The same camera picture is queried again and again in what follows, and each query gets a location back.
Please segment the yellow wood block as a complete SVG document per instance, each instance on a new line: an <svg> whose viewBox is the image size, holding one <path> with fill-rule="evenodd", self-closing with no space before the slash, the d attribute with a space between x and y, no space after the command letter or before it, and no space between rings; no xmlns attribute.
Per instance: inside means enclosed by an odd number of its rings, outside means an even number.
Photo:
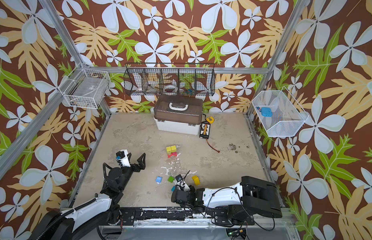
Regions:
<svg viewBox="0 0 372 240"><path fill-rule="evenodd" d="M193 182L194 182L194 184L196 185L196 186L199 186L201 183L200 183L200 179L199 179L199 177L198 176L192 176L192 180L193 180Z"/></svg>

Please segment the blue letter cube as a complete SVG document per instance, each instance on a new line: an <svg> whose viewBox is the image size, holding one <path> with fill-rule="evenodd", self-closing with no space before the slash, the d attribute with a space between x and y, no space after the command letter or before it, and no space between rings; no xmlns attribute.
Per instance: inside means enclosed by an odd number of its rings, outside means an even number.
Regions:
<svg viewBox="0 0 372 240"><path fill-rule="evenodd" d="M159 177L159 176L156 177L156 183L160 184L162 182L162 179L163 179L162 177Z"/></svg>

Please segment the red wood block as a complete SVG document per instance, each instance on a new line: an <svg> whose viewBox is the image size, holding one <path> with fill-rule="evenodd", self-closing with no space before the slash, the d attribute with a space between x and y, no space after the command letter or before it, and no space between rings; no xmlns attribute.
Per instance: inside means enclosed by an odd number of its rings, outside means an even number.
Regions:
<svg viewBox="0 0 372 240"><path fill-rule="evenodd" d="M168 155L168 158L177 157L177 156L178 156L178 153L174 152L174 153L171 153L170 155Z"/></svg>

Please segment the yellow-green small cube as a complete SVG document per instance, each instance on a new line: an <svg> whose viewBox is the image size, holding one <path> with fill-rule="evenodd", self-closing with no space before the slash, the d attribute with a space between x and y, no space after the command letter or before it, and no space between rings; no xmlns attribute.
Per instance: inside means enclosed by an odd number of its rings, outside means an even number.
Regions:
<svg viewBox="0 0 372 240"><path fill-rule="evenodd" d="M177 147L175 145L171 146L171 150L172 150L172 153L175 153L177 151Z"/></svg>

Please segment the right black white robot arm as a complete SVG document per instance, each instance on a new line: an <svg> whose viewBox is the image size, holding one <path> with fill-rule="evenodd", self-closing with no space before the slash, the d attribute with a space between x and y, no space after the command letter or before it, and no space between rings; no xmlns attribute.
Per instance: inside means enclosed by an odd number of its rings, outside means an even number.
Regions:
<svg viewBox="0 0 372 240"><path fill-rule="evenodd" d="M180 182L173 190L171 201L195 214L210 216L212 224L220 227L254 225L254 215L272 220L283 217L276 185L249 176L243 176L235 185L218 189L195 189Z"/></svg>

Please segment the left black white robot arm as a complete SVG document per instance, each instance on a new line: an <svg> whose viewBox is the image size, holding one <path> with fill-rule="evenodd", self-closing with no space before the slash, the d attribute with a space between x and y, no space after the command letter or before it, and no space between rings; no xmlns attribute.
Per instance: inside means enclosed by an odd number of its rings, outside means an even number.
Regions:
<svg viewBox="0 0 372 240"><path fill-rule="evenodd" d="M119 201L133 173L146 168L146 154L136 164L130 163L132 154L126 150L116 153L118 167L103 163L104 182L100 193L74 208L62 212L51 211L32 232L30 240L76 240L103 224L120 223Z"/></svg>

